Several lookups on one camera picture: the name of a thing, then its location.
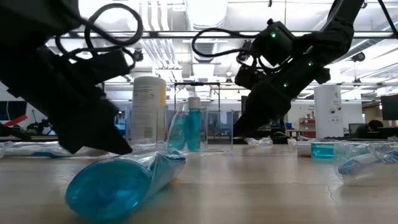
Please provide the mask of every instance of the ceiling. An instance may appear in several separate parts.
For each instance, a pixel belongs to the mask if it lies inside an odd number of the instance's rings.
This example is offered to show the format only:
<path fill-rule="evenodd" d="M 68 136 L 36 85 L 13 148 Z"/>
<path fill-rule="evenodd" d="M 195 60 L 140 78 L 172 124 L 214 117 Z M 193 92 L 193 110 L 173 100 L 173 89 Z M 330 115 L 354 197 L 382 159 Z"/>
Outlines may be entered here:
<path fill-rule="evenodd" d="M 196 5 L 195 12 L 203 17 L 210 17 L 212 14 L 222 14 L 220 8 L 222 2 L 226 0 L 187 0 L 200 1 L 201 4 Z M 143 15 L 143 21 L 148 23 L 146 31 L 150 30 L 169 30 L 174 31 L 178 35 L 178 31 L 190 30 L 187 22 L 187 12 L 185 10 L 184 0 L 126 0 L 126 1 L 111 1 L 111 0 L 79 0 L 80 12 L 83 17 L 89 17 L 99 7 L 111 2 L 121 2 L 139 11 Z M 223 20 L 222 27 L 230 30 L 239 31 L 260 31 L 266 27 L 268 19 L 273 18 L 274 21 L 283 22 L 291 31 L 315 31 L 319 30 L 326 21 L 329 9 L 333 1 L 331 0 L 273 0 L 272 6 L 269 7 L 268 1 L 256 0 L 229 0 L 226 8 L 226 16 Z M 398 22 L 398 0 L 384 1 L 388 11 L 394 22 Z M 387 31 L 389 29 L 386 23 L 386 18 L 381 11 L 377 0 L 367 1 L 368 5 L 359 12 L 359 15 L 354 23 L 356 32 L 368 31 L 376 32 Z M 162 7 L 166 8 L 166 13 L 163 12 Z M 129 15 L 127 11 L 122 9 L 112 9 L 105 12 L 99 17 L 97 24 L 110 32 L 130 32 L 136 28 L 136 21 Z M 148 44 L 161 45 L 163 40 L 146 40 Z M 217 41 L 216 50 L 224 51 L 234 48 L 239 48 L 243 44 L 243 39 L 219 39 Z M 62 40 L 67 50 L 84 47 L 82 38 L 65 38 Z M 143 48 L 140 43 L 131 46 L 134 48 Z M 201 67 L 201 71 L 208 70 L 211 74 L 207 75 L 208 82 L 225 82 L 227 73 L 231 72 L 231 77 L 236 74 L 239 65 L 236 63 L 236 55 L 227 55 L 215 58 L 210 65 L 197 65 L 197 61 L 193 58 L 190 49 L 190 39 L 171 39 L 170 43 L 174 51 L 174 57 L 177 63 L 173 64 L 173 68 L 178 64 L 179 69 L 175 79 L 167 79 L 168 82 L 194 80 L 203 78 L 203 74 L 196 72 L 194 68 Z M 101 47 L 107 43 L 101 39 L 95 39 L 95 46 Z M 51 40 L 49 46 L 55 48 L 55 43 Z M 398 61 L 395 59 L 398 56 L 398 40 L 388 39 L 355 39 L 351 45 L 353 50 L 362 51 L 366 59 L 363 62 L 357 62 L 355 65 L 352 61 L 347 60 L 347 56 L 340 58 L 338 62 L 329 65 L 331 68 L 332 80 L 331 82 L 352 82 L 355 77 L 360 77 L 363 83 L 377 83 L 383 80 L 395 82 L 394 78 L 398 78 L 398 66 L 394 64 Z M 144 52 L 144 60 L 137 63 L 136 68 L 132 71 L 131 76 L 138 73 L 152 73 L 154 62 Z M 125 82 L 123 78 L 115 78 L 110 82 Z M 363 96 L 375 97 L 375 91 L 379 86 L 361 87 L 356 90 L 356 93 Z"/>

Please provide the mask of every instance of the blue liquid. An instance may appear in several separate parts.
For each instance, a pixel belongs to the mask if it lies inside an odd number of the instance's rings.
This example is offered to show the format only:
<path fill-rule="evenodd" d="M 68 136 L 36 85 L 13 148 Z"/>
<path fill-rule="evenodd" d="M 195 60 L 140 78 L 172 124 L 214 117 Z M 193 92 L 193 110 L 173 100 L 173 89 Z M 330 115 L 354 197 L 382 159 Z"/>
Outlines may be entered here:
<path fill-rule="evenodd" d="M 169 132 L 168 149 L 182 150 L 185 146 L 185 126 L 187 114 L 178 112 L 172 121 Z"/>
<path fill-rule="evenodd" d="M 128 154 L 95 162 L 71 181 L 69 207 L 95 223 L 120 222 L 174 179 L 185 165 L 178 151 Z"/>
<path fill-rule="evenodd" d="M 314 159 L 332 159 L 334 143 L 311 143 L 312 158 Z"/>
<path fill-rule="evenodd" d="M 201 111 L 199 109 L 190 109 L 186 131 L 187 146 L 190 152 L 200 151 L 200 124 Z"/>

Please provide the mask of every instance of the white container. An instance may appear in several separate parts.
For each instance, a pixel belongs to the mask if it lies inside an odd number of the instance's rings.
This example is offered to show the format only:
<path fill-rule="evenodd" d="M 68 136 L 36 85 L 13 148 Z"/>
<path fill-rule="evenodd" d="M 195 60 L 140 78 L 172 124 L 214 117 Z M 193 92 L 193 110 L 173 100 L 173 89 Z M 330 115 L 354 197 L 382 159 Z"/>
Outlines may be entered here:
<path fill-rule="evenodd" d="M 164 140 L 165 105 L 165 80 L 158 77 L 139 77 L 134 79 L 131 140 L 147 139 L 151 142 Z"/>

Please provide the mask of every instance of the wooden table surface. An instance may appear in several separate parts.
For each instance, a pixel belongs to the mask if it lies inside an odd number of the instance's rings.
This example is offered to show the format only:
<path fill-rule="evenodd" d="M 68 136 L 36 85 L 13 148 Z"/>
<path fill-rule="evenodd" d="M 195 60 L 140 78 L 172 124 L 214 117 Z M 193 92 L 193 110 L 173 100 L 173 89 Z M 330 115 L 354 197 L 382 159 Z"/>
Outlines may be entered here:
<path fill-rule="evenodd" d="M 1 159 L 0 223 L 86 223 L 65 205 L 89 159 Z M 287 146 L 192 155 L 128 223 L 397 223 L 397 187 L 345 187 L 328 162 Z"/>

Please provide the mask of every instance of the person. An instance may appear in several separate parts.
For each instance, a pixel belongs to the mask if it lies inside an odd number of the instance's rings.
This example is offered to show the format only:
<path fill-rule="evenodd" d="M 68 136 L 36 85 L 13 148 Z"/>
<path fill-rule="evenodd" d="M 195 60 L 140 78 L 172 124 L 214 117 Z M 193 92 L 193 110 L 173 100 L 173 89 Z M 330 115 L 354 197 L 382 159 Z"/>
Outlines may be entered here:
<path fill-rule="evenodd" d="M 368 132 L 370 131 L 377 131 L 377 129 L 382 128 L 383 123 L 378 120 L 371 120 L 368 124 L 363 124 L 359 126 L 356 131 L 355 135 L 357 138 L 368 138 Z"/>

